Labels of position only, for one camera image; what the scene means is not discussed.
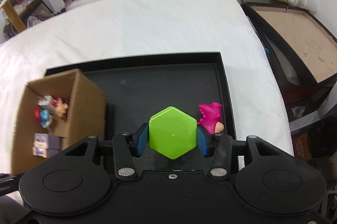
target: table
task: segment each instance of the table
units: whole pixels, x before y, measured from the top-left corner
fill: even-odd
[[[20,19],[19,15],[16,13],[13,6],[11,5],[11,0],[5,0],[3,3],[0,4],[0,8],[2,8],[5,11],[10,22],[13,24],[13,26],[18,32],[26,30],[25,24]]]

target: toy figurine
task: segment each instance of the toy figurine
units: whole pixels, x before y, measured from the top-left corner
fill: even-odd
[[[62,98],[57,98],[53,101],[53,105],[55,106],[55,113],[62,120],[67,120],[67,112],[69,105],[63,101]]]
[[[203,125],[203,127],[212,135],[222,132],[225,129],[224,125],[220,122],[222,118],[221,108],[222,105],[217,102],[199,105],[200,113],[203,115],[203,118],[200,119],[198,124]]]
[[[38,108],[34,111],[34,118],[40,122],[43,128],[50,129],[50,126],[54,122],[53,116],[48,112],[48,110],[40,110]]]

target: screw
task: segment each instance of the screw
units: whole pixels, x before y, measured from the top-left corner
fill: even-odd
[[[176,174],[169,174],[169,175],[168,175],[168,178],[169,178],[169,179],[177,179],[178,176],[177,176]]]
[[[118,170],[118,174],[121,176],[131,176],[134,174],[134,169],[132,168],[121,168]]]
[[[214,168],[211,170],[211,175],[213,176],[225,176],[227,175],[227,170],[223,168]]]

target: pink toy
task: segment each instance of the pink toy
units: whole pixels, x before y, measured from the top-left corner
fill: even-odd
[[[198,124],[203,125],[203,127],[205,127],[205,129],[212,135],[223,131],[225,128],[220,122],[222,118],[221,108],[222,105],[217,102],[199,105],[200,113],[203,115],[203,118],[200,119]]]

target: green hexagonal object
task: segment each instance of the green hexagonal object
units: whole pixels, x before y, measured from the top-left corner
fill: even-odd
[[[176,159],[197,146],[197,121],[170,106],[150,118],[150,147]]]

